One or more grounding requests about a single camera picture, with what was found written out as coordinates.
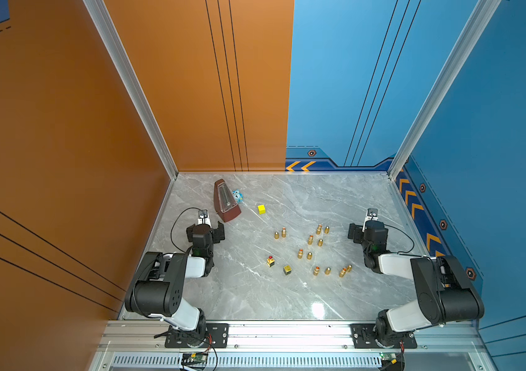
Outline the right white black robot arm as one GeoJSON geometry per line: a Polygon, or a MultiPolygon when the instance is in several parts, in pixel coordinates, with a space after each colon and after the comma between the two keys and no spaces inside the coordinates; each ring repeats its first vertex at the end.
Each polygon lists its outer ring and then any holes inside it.
{"type": "Polygon", "coordinates": [[[387,249],[388,228],[377,220],[349,225],[347,238],[362,246],[366,268],[379,275],[408,279],[416,291],[416,299],[380,311],[373,326],[360,329],[358,338],[365,347],[413,348],[419,329],[484,317],[481,296],[455,257],[391,252],[387,249]]]}

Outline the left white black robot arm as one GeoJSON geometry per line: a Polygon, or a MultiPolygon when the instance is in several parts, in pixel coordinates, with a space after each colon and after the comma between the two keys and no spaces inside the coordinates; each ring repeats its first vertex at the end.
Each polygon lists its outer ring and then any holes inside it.
{"type": "Polygon", "coordinates": [[[187,228],[192,246],[185,253],[148,252],[126,292],[127,312],[162,320],[183,346],[209,345],[204,311],[183,298],[187,278],[205,278],[214,267],[214,246],[225,240],[224,224],[193,224],[187,228]]]}

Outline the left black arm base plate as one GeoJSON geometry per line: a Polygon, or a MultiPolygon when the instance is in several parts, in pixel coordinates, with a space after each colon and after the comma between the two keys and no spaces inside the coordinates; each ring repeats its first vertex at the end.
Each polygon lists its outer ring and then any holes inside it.
{"type": "Polygon", "coordinates": [[[215,349],[225,349],[228,331],[229,324],[226,323],[208,322],[203,334],[198,334],[197,331],[182,331],[170,326],[166,334],[165,347],[167,349],[207,349],[213,346],[215,349]]]}

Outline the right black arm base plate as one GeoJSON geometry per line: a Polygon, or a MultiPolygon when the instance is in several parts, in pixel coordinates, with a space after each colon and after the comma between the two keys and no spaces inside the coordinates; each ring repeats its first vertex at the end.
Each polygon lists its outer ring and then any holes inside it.
{"type": "Polygon", "coordinates": [[[413,332],[393,332],[389,327],[381,331],[376,324],[357,323],[350,325],[355,349],[417,349],[413,332]]]}

